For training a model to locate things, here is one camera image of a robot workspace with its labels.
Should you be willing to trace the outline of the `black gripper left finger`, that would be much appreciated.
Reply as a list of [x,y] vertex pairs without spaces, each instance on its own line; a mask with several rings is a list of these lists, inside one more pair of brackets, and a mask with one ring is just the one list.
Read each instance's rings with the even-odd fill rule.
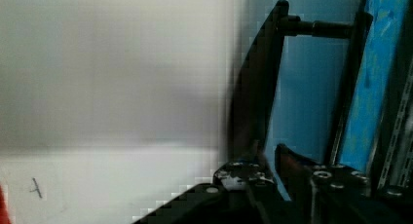
[[227,191],[243,191],[248,182],[275,184],[274,174],[258,140],[254,140],[251,147],[236,160],[221,166],[212,178],[214,185],[220,185]]

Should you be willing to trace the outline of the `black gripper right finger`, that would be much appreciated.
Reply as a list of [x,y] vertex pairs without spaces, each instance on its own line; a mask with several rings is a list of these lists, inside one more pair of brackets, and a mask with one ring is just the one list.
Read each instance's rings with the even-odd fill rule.
[[275,151],[276,172],[308,224],[369,224],[368,178],[343,165],[322,165],[285,144]]

